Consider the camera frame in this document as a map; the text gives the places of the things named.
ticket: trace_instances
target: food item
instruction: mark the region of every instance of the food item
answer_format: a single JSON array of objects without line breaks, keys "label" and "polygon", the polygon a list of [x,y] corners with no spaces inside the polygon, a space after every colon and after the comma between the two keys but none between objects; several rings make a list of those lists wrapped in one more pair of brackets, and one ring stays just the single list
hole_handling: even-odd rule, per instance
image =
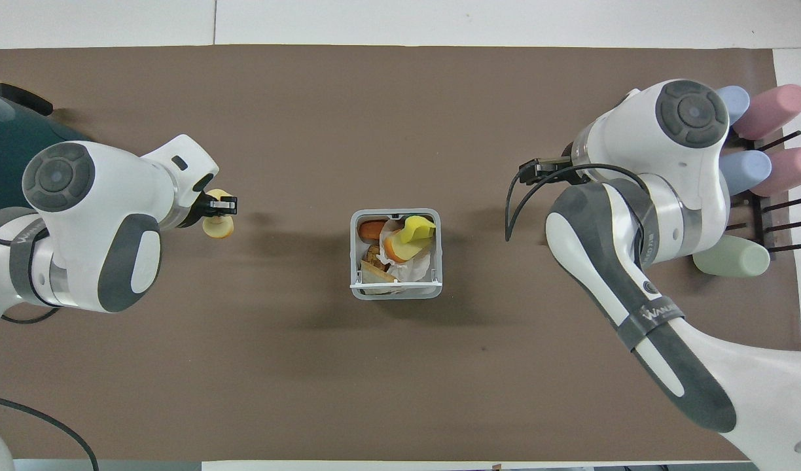
[{"label": "food item", "polygon": [[375,268],[380,268],[382,271],[386,271],[389,266],[383,265],[383,262],[380,262],[380,260],[377,259],[378,254],[380,254],[380,246],[371,245],[371,247],[369,247],[368,251],[365,253],[365,257],[363,257],[363,262],[373,265]]},{"label": "food item", "polygon": [[369,220],[360,224],[357,228],[357,234],[363,239],[373,239],[379,241],[380,232],[383,230],[383,225],[386,224],[384,220]]},{"label": "food item", "polygon": [[365,262],[365,260],[359,264],[359,269],[362,271],[363,283],[394,283],[397,281],[397,278],[385,273],[384,271],[380,270],[380,268]]},{"label": "food item", "polygon": [[408,217],[403,229],[395,230],[383,239],[386,256],[398,263],[406,262],[430,247],[435,238],[436,224],[425,217]]}]

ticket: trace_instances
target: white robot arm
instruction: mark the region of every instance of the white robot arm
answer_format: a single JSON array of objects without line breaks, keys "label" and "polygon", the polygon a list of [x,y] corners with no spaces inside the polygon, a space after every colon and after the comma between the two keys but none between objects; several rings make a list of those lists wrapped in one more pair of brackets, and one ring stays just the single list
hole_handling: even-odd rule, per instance
[{"label": "white robot arm", "polygon": [[575,185],[546,218],[549,247],[616,334],[688,418],[720,432],[762,471],[801,471],[801,352],[736,345],[697,331],[643,274],[706,250],[726,226],[718,170],[726,107],[703,84],[669,80],[628,94],[573,143],[572,164],[613,164]]},{"label": "white robot arm", "polygon": [[218,170],[185,135],[140,158],[81,141],[44,149],[23,176],[36,212],[0,210],[0,316],[20,302],[130,307],[158,274],[161,230],[235,214],[236,199],[202,193]]}]

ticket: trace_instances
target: white floor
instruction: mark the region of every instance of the white floor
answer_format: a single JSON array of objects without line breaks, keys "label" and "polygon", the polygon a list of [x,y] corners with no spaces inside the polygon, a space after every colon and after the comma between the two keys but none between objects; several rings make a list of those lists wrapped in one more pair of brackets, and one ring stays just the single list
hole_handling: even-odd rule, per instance
[{"label": "white floor", "polygon": [[801,84],[801,0],[0,0],[0,48],[200,44],[773,48]]},{"label": "white floor", "polygon": [[[726,461],[706,461],[720,463]],[[691,464],[673,461],[667,464]],[[659,462],[526,462],[526,461],[214,461],[203,462],[202,471],[452,471],[457,469],[539,469],[555,471],[595,471],[603,466],[646,466]]]}]

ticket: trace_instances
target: pastel cylinder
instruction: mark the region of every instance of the pastel cylinder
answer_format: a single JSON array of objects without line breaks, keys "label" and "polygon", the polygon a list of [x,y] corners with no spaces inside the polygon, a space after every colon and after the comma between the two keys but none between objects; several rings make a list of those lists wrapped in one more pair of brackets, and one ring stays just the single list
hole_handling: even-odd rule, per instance
[{"label": "pastel cylinder", "polygon": [[757,277],[770,266],[770,253],[753,241],[723,235],[709,250],[693,254],[694,265],[703,273],[718,277]]},{"label": "pastel cylinder", "polygon": [[801,113],[801,86],[783,84],[750,99],[747,112],[732,129],[751,141],[763,139]]},{"label": "pastel cylinder", "polygon": [[770,154],[770,176],[751,189],[757,196],[769,197],[801,185],[801,147]]},{"label": "pastel cylinder", "polygon": [[724,155],[718,164],[726,180],[727,190],[732,196],[760,184],[770,176],[772,170],[768,155],[755,150]]},{"label": "pastel cylinder", "polygon": [[750,94],[741,87],[736,86],[736,84],[719,88],[715,90],[715,93],[718,93],[718,96],[726,104],[730,124],[741,119],[741,116],[744,116],[744,113],[750,107]]}]

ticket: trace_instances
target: black strap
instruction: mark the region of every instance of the black strap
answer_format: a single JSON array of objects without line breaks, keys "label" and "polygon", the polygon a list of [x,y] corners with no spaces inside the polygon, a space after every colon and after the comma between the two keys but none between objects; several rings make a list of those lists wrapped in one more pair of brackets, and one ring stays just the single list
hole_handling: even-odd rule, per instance
[{"label": "black strap", "polygon": [[622,199],[628,204],[633,216],[639,223],[636,235],[637,264],[640,268],[648,268],[660,251],[660,224],[654,200],[639,185],[630,180],[615,179],[610,186],[619,191]]},{"label": "black strap", "polygon": [[671,319],[684,317],[683,311],[671,298],[663,296],[646,302],[639,310],[630,313],[616,329],[616,335],[629,351],[633,351],[652,330]]},{"label": "black strap", "polygon": [[29,208],[11,207],[0,209],[0,227],[10,223],[16,218],[25,217],[26,215],[36,215],[37,212]]},{"label": "black strap", "polygon": [[9,258],[11,284],[14,285],[14,290],[23,298],[23,301],[29,302],[29,304],[59,307],[56,304],[48,304],[39,297],[31,280],[31,263],[35,244],[47,235],[48,230],[45,228],[45,223],[41,218],[37,218],[11,241]]}]

